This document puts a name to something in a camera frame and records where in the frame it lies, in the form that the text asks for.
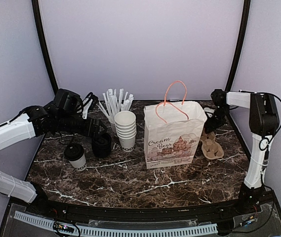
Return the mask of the single black cup lid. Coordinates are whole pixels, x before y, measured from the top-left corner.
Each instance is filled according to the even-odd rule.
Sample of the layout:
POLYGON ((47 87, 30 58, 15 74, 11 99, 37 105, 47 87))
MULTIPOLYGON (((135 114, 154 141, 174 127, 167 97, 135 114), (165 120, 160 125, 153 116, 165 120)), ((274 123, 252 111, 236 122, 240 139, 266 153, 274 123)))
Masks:
POLYGON ((64 157, 68 161, 79 160, 83 155, 83 146, 77 143, 70 143, 64 150, 64 157))

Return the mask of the brown cardboard cup carrier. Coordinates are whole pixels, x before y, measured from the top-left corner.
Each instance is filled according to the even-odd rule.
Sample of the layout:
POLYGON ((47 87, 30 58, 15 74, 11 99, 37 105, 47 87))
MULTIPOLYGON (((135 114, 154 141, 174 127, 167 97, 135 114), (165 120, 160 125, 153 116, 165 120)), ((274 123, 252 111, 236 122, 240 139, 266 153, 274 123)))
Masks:
POLYGON ((214 160, 222 158, 224 156, 224 151, 221 145, 217 143, 216 135, 214 132, 206 134, 203 131, 200 141, 202 142, 202 153, 207 159, 214 160))

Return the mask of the printed paper takeout bag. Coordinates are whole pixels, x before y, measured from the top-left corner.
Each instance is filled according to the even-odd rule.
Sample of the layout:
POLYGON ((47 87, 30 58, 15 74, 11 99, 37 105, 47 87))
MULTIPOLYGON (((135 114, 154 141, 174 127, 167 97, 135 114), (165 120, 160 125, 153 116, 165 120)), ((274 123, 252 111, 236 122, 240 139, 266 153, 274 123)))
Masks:
POLYGON ((147 169, 190 164, 207 116, 196 101, 164 100, 144 107, 144 155, 147 169))

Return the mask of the stack of black cup lids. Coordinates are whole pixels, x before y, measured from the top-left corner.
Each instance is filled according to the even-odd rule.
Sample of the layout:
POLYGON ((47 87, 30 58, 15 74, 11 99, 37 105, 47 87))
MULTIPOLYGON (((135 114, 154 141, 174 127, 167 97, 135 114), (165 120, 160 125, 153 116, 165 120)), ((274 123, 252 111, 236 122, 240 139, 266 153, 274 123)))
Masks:
POLYGON ((110 155, 112 150, 112 137, 109 133, 104 133, 95 137, 91 141, 93 154, 97 158, 105 158, 110 155))

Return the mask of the single white paper cup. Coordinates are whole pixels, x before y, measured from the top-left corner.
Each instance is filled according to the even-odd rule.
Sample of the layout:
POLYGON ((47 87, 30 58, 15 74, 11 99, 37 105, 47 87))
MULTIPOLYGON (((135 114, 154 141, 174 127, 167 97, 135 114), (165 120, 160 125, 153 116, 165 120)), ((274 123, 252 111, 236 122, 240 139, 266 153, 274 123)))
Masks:
POLYGON ((76 171, 84 171, 87 167, 85 154, 83 154, 79 159, 70 160, 69 162, 76 171))

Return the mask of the stack of white paper cups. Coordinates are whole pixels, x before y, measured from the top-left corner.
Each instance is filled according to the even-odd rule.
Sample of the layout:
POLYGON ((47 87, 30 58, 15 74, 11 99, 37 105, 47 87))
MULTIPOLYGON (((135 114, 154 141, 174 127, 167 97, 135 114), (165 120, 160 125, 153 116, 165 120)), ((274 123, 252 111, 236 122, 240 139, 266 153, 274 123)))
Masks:
POLYGON ((135 149, 136 115, 131 111, 121 111, 115 115, 115 127, 121 148, 130 153, 135 149))

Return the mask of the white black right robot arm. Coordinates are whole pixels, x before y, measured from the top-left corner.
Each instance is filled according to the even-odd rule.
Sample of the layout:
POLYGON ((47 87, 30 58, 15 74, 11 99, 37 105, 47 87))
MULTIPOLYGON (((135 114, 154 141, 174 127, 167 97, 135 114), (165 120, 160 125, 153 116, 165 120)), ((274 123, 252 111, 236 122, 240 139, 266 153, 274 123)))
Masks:
POLYGON ((248 130, 252 143, 249 166, 234 204, 238 214, 245 214, 262 197, 265 191, 265 174, 274 138, 281 129, 278 104, 281 98, 268 92, 224 91, 215 89, 211 99, 216 109, 207 118, 205 132, 211 133, 225 123, 231 107, 248 109, 248 130))

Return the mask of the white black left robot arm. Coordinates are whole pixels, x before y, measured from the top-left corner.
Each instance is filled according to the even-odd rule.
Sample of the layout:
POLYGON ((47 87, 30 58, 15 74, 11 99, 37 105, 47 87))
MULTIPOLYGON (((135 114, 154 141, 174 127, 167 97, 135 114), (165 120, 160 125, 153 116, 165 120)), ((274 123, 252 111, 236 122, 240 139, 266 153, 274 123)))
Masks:
MULTIPOLYGON (((27 161, 18 165, 23 171, 31 162, 31 153, 35 150, 32 138, 38 138, 50 132, 71 132, 94 138, 106 131, 106 126, 99 119, 83 118, 78 113, 68 113, 47 106, 30 106, 24 108, 16 117, 0 124, 0 161, 4 160, 4 152, 8 152, 9 167, 13 166, 13 155, 17 162, 26 157, 27 161)), ((0 194, 15 197, 26 203, 41 215, 48 215, 52 205, 40 185, 22 181, 12 174, 0 171, 0 194)))

